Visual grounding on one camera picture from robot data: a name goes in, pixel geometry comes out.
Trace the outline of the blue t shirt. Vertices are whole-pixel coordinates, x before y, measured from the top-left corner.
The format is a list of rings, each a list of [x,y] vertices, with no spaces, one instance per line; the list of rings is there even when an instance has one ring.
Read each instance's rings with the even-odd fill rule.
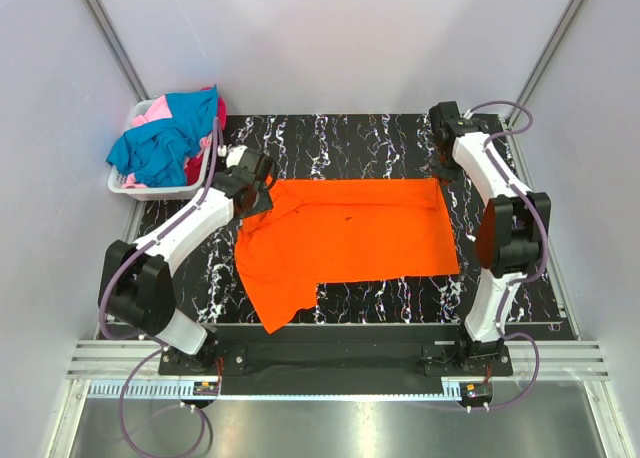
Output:
[[[219,93],[213,87],[162,96],[171,115],[125,131],[106,162],[149,188],[187,184],[185,163],[197,156],[201,140],[210,135],[218,116]]]

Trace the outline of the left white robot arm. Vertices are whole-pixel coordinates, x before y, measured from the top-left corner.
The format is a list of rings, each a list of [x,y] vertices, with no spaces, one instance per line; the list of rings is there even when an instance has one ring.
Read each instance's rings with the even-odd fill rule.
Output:
[[[108,329],[111,315],[196,374],[220,362],[217,339],[179,310],[173,276],[214,231],[270,210],[279,173],[276,161],[244,145],[228,148],[224,161],[224,169],[210,170],[204,186],[164,224],[135,242],[117,240],[107,248],[98,298],[103,336],[121,338]]]

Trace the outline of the aluminium front rail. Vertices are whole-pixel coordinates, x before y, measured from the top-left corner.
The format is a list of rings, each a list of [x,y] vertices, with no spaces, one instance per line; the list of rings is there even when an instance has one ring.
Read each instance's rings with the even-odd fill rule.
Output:
[[[249,342],[216,345],[213,357],[202,362],[175,349],[162,353],[151,342],[82,341],[73,353],[70,378],[123,377],[147,358],[145,376],[248,376],[260,370],[320,373],[382,369],[416,372],[435,377],[475,377],[540,380],[607,379],[599,346],[589,341],[526,341],[507,343],[500,354],[462,365],[452,356],[450,342]]]

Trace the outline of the white plastic laundry basket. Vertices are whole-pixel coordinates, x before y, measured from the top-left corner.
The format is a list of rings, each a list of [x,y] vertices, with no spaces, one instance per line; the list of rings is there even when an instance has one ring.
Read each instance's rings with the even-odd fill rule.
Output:
[[[107,179],[107,188],[121,195],[128,195],[133,199],[141,202],[157,201],[157,200],[190,200],[198,189],[205,183],[207,168],[211,162],[211,154],[214,148],[211,145],[209,137],[201,141],[201,158],[200,166],[197,168],[195,181],[186,186],[181,187],[140,187],[137,183],[131,187],[132,181],[125,175],[122,175],[115,166],[111,167]]]

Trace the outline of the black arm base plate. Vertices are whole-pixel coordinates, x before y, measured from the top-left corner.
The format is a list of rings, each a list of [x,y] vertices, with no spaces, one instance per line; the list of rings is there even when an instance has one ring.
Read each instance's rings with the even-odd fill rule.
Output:
[[[248,342],[223,340],[206,344],[196,355],[174,348],[160,358],[162,375],[249,376],[259,371],[383,369],[424,373],[428,376],[511,377],[514,373],[507,348],[491,358],[476,358],[464,365],[454,357],[449,342]]]

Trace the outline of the light pink t shirt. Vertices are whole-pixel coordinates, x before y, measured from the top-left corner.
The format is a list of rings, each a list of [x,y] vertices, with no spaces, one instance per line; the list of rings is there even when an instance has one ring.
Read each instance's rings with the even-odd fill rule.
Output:
[[[171,118],[172,114],[166,100],[166,96],[163,95],[155,100],[147,100],[141,102],[136,106],[133,111],[133,118],[128,129],[136,128],[146,125],[150,122],[160,119]],[[196,185],[201,182],[200,176],[203,174],[202,168],[205,156],[211,150],[212,135],[209,134],[206,137],[200,139],[200,150],[194,157],[187,157],[184,164],[184,171],[186,176],[186,185],[181,189],[186,189],[188,186]],[[129,174],[126,177],[119,177],[117,179],[118,187],[120,189],[144,189],[146,185],[139,183],[134,174]]]

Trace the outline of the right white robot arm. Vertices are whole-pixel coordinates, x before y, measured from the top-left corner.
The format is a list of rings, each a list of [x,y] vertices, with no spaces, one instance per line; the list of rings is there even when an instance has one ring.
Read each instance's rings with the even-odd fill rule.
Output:
[[[516,294],[546,270],[551,214],[550,197],[532,191],[499,155],[494,142],[508,131],[491,132],[476,112],[460,112],[454,101],[440,102],[428,112],[437,147],[437,177],[451,182],[466,175],[484,204],[475,237],[479,285],[442,362],[470,375],[505,356],[505,326]]]

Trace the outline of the orange t shirt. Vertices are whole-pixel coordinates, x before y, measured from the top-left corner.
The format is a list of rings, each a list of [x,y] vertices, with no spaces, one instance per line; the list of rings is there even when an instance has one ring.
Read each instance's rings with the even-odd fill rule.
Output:
[[[273,334],[315,306],[320,284],[455,275],[449,213],[434,178],[283,180],[271,210],[245,218],[235,263]]]

